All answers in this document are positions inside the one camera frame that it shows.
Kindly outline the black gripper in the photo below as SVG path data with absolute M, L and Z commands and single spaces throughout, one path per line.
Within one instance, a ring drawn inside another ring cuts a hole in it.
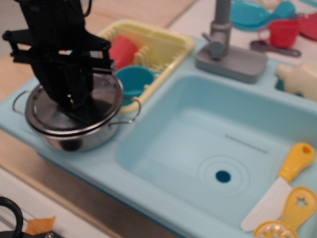
M 79 0 L 20 0 L 18 3 L 28 29 L 5 31 L 2 36 L 11 45 L 11 56 L 16 62 L 29 63 L 26 51 L 18 47 L 23 44 L 44 52 L 100 51 L 102 58 L 91 58 L 93 68 L 113 69 L 113 60 L 108 53 L 110 42 L 90 34 L 85 28 L 91 1 L 86 11 L 82 10 Z M 61 107 L 83 106 L 93 89 L 90 68 L 72 67 L 68 89 L 65 62 L 32 60 L 31 67 L 47 95 Z

